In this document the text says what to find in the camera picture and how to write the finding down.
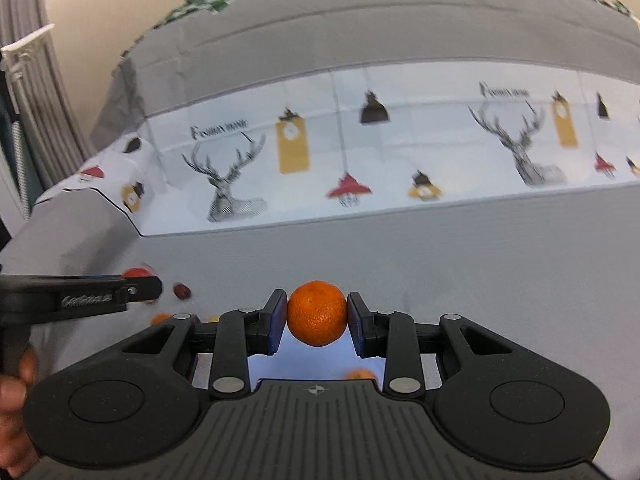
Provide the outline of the left hand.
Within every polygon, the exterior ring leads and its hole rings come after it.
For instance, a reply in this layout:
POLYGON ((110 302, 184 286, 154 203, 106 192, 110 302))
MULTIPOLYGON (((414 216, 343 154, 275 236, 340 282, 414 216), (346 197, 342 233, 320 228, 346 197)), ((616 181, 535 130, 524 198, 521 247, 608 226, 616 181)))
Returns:
POLYGON ((23 408, 38 375, 38 358, 28 347, 17 376, 1 376, 1 469, 11 479, 20 478, 38 462, 38 454, 24 427, 23 408))

